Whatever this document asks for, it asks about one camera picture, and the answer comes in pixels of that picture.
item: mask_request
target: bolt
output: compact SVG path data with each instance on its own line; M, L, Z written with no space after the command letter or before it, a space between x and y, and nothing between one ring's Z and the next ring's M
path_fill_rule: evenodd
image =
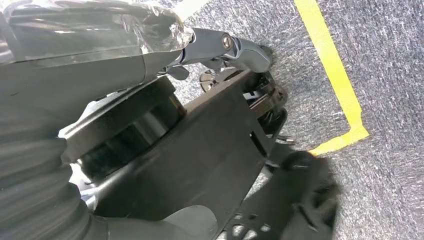
M233 40L231 39L230 35L225 33L222 35L222 45L224 46L225 50L230 50L233 46Z

